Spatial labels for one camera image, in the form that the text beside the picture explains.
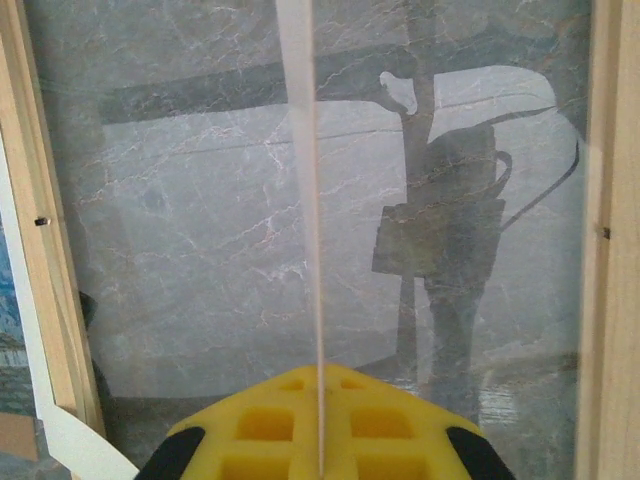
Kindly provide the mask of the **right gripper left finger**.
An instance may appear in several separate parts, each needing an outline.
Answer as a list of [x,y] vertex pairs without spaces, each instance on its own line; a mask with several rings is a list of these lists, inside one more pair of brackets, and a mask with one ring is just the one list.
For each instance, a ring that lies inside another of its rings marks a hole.
[[176,423],[135,480],[320,480],[317,367],[304,366]]

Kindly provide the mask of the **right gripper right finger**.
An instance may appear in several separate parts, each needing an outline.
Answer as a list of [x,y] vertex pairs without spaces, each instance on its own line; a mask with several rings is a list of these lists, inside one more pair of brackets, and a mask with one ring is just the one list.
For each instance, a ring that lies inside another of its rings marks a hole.
[[344,366],[325,381],[323,480],[516,480],[468,419]]

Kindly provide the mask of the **white mat board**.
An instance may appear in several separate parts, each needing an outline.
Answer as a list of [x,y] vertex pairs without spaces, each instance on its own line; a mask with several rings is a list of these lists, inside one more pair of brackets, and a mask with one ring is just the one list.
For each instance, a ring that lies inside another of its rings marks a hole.
[[289,118],[295,150],[300,203],[305,224],[305,249],[310,310],[316,340],[317,473],[325,473],[325,354],[314,25],[312,0],[276,0]]

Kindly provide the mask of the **wooden picture frame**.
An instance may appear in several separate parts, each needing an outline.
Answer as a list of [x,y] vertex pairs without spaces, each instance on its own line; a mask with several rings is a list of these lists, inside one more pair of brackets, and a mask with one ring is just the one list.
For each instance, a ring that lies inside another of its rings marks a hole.
[[[640,0],[312,5],[325,369],[640,480]],[[72,480],[316,366],[276,0],[0,0],[0,199]]]

